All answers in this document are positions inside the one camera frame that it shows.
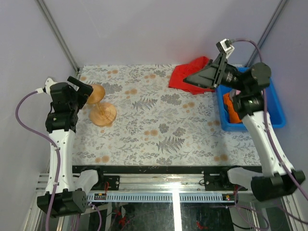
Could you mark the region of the wooden hat stand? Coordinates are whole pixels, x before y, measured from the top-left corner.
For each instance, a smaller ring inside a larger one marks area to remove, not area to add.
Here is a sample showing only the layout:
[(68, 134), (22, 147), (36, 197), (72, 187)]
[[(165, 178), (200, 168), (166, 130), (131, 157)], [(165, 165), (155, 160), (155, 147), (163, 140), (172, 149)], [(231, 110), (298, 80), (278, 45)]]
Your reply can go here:
[(111, 103), (102, 102), (105, 97), (105, 89), (102, 85), (91, 84), (90, 86), (93, 91), (87, 100), (87, 104), (92, 105), (89, 119), (94, 125), (99, 127), (111, 125), (117, 116), (115, 106)]

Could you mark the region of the red cloth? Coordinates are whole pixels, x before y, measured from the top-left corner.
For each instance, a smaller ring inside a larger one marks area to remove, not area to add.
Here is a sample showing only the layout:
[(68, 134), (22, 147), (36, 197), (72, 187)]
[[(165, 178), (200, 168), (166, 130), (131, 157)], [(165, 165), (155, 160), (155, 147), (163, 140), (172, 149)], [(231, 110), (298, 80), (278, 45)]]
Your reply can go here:
[(204, 94), (205, 92), (214, 92), (214, 90), (203, 89), (183, 81), (186, 77), (203, 69), (208, 62), (209, 58), (201, 56), (192, 60), (190, 63), (177, 65), (171, 74), (168, 87), (183, 90), (191, 93), (192, 95)]

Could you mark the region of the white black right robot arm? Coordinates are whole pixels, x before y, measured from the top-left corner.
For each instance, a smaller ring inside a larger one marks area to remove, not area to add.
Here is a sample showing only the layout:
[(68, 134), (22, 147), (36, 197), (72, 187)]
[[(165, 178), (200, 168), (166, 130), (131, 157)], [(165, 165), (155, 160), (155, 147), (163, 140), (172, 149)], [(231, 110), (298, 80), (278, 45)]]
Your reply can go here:
[(225, 190), (236, 184), (251, 190), (260, 201), (268, 201), (303, 190), (306, 176), (295, 170), (284, 154), (275, 135), (267, 111), (266, 88), (270, 86), (271, 69), (264, 62), (254, 64), (245, 72), (228, 64), (227, 55), (220, 53), (215, 60), (183, 81), (201, 88), (215, 89), (220, 85), (238, 90), (232, 98), (235, 112), (253, 139), (262, 172), (257, 173), (243, 167), (231, 167), (219, 178)]

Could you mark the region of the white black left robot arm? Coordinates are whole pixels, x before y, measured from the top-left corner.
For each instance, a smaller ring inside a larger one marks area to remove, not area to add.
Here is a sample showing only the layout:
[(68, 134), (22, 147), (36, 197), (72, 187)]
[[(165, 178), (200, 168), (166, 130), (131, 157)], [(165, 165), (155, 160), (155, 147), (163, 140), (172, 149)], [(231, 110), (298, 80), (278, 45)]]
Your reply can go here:
[(93, 88), (74, 77), (68, 77), (66, 82), (48, 78), (43, 91), (51, 96), (51, 111), (45, 122), (51, 154), (45, 194), (37, 198), (37, 206), (51, 218), (82, 214), (88, 208), (87, 196), (91, 189), (100, 190), (105, 186), (105, 177), (96, 170), (85, 170), (77, 178), (73, 176), (77, 114)]

